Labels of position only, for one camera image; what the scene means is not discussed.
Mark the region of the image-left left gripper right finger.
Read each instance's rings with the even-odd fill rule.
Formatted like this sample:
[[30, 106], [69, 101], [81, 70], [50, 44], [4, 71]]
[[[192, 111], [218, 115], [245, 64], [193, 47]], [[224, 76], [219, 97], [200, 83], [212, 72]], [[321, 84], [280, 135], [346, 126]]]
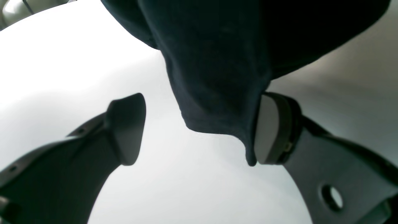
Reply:
[[303, 116], [293, 98], [263, 93], [253, 150], [287, 170], [314, 224], [397, 223], [397, 167]]

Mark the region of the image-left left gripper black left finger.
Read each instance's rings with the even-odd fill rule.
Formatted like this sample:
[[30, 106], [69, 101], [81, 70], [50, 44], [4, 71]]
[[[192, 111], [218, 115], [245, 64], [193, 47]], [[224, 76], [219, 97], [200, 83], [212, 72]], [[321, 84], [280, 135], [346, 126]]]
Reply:
[[10, 163], [1, 171], [1, 223], [88, 223], [109, 175], [137, 161], [145, 119], [141, 93], [114, 100], [65, 139]]

